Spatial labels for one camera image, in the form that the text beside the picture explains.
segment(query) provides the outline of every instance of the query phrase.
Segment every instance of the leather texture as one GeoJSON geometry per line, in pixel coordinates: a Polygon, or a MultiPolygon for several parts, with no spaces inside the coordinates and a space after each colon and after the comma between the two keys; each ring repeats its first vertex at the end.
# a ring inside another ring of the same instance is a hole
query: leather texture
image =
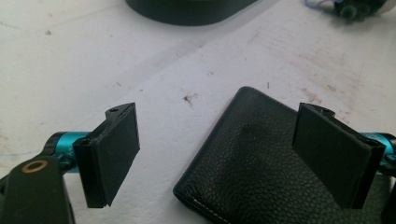
{"type": "Polygon", "coordinates": [[[342,210],[292,150],[296,111],[249,87],[235,95],[174,188],[215,223],[381,223],[389,179],[342,210]]]}

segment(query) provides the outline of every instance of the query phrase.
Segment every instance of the dirty white surface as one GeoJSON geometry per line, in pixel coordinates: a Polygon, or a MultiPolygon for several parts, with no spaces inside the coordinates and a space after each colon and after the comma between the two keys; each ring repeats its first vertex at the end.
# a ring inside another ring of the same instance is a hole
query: dirty white surface
{"type": "Polygon", "coordinates": [[[0,2],[0,176],[58,131],[91,131],[136,102],[141,150],[113,205],[77,223],[207,223],[172,187],[242,86],[294,108],[331,108],[361,132],[396,134],[396,11],[345,23],[300,1],[265,0],[230,19],[179,27],[122,0],[0,2]]]}

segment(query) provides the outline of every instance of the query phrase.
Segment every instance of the black object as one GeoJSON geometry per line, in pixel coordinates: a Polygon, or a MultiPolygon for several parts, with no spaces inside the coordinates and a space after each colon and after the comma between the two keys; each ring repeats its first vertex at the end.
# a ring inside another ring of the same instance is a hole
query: black object
{"type": "Polygon", "coordinates": [[[222,21],[257,0],[126,0],[143,16],[176,25],[207,25],[222,21]]]}
{"type": "Polygon", "coordinates": [[[0,180],[2,224],[75,223],[63,174],[76,165],[88,206],[111,205],[139,150],[134,104],[109,109],[99,127],[75,142],[77,159],[58,150],[64,135],[54,134],[39,155],[0,180]]]}
{"type": "Polygon", "coordinates": [[[73,148],[88,207],[111,205],[139,150],[134,105],[107,110],[106,120],[73,148]]]}
{"type": "Polygon", "coordinates": [[[334,2],[335,12],[347,20],[363,20],[373,16],[387,0],[344,0],[334,2]]]}
{"type": "Polygon", "coordinates": [[[342,208],[363,208],[385,147],[334,115],[320,106],[300,104],[293,149],[342,208]]]}
{"type": "MultiPolygon", "coordinates": [[[[303,106],[310,112],[317,108],[303,106]]],[[[318,113],[318,119],[325,116],[318,113]]],[[[293,151],[296,121],[294,110],[254,89],[240,89],[177,182],[174,194],[215,223],[381,223],[389,198],[389,177],[375,177],[362,209],[341,209],[337,202],[343,206],[359,204],[353,196],[353,192],[359,190],[346,186],[345,196],[350,199],[347,202],[353,203],[339,201],[337,198],[341,195],[332,188],[328,190],[327,176],[315,175],[320,174],[320,168],[310,164],[312,171],[293,151]]],[[[332,125],[340,135],[352,132],[345,132],[339,121],[320,125],[332,125]]],[[[311,131],[311,135],[325,134],[325,138],[320,138],[323,144],[333,144],[337,138],[316,129],[311,131]]],[[[371,158],[372,154],[366,153],[366,149],[376,151],[377,146],[373,148],[372,143],[353,138],[345,140],[364,146],[363,154],[354,158],[357,161],[371,158]]],[[[299,139],[294,142],[302,146],[299,139]]],[[[296,150],[305,161],[310,160],[304,150],[296,150]]],[[[358,168],[368,172],[361,181],[370,181],[371,169],[358,168]]]]}

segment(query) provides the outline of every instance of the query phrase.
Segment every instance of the black leather wallet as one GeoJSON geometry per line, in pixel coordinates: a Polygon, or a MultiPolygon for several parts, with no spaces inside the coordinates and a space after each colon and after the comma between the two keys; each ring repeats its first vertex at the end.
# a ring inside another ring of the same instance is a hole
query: black leather wallet
{"type": "Polygon", "coordinates": [[[389,179],[343,210],[292,150],[297,112],[249,87],[235,95],[174,188],[215,223],[381,223],[389,179]]]}

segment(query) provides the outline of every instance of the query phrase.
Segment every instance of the brass ring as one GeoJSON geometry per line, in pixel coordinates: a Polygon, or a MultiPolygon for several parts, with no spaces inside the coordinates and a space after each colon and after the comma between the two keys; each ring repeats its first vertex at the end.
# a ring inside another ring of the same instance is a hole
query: brass ring
{"type": "Polygon", "coordinates": [[[34,173],[34,172],[37,172],[37,171],[39,171],[39,170],[42,170],[44,167],[47,166],[47,164],[48,164],[48,162],[47,162],[47,161],[44,161],[44,160],[41,160],[41,161],[31,161],[31,162],[27,163],[26,165],[24,165],[24,166],[22,167],[22,171],[23,171],[24,173],[26,173],[26,174],[34,173]],[[35,167],[35,168],[33,168],[33,169],[29,168],[29,166],[35,165],[35,164],[37,164],[37,163],[39,163],[39,165],[38,165],[37,167],[35,167]]]}

